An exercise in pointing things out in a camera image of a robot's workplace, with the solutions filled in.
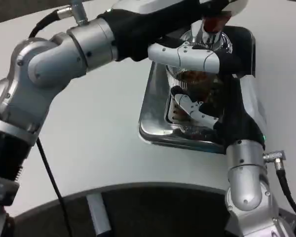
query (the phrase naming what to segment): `cable connector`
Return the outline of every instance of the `cable connector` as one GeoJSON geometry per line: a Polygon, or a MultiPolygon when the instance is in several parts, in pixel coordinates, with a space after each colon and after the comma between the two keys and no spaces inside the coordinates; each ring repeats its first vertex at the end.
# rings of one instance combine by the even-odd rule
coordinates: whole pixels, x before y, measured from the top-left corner
{"type": "Polygon", "coordinates": [[[283,161],[286,160],[284,151],[270,152],[263,155],[264,162],[274,163],[276,170],[285,170],[283,161]]]}
{"type": "Polygon", "coordinates": [[[65,6],[59,10],[57,10],[57,15],[59,17],[59,19],[65,19],[68,17],[72,17],[73,14],[73,8],[71,6],[65,6]]]}

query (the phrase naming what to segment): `white tabletop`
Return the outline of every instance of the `white tabletop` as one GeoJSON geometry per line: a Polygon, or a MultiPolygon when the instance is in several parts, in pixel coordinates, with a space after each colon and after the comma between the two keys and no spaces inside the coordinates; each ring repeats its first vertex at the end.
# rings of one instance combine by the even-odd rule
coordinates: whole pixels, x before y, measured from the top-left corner
{"type": "MultiPolygon", "coordinates": [[[[85,3],[89,19],[114,2],[85,3]]],[[[49,12],[0,24],[0,79],[8,73],[15,45],[49,12]]],[[[74,19],[54,23],[39,36],[50,38],[74,24],[74,19]]],[[[268,118],[267,150],[286,150],[287,176],[296,199],[296,3],[251,0],[230,24],[246,27],[256,37],[257,79],[268,118]]],[[[227,189],[224,156],[149,145],[139,138],[150,65],[149,60],[111,63],[73,80],[54,100],[40,137],[64,196],[140,182],[227,189]]],[[[289,210],[272,166],[269,171],[280,206],[289,210]]],[[[24,162],[19,181],[14,205],[7,208],[12,215],[56,199],[36,147],[24,162]]]]}

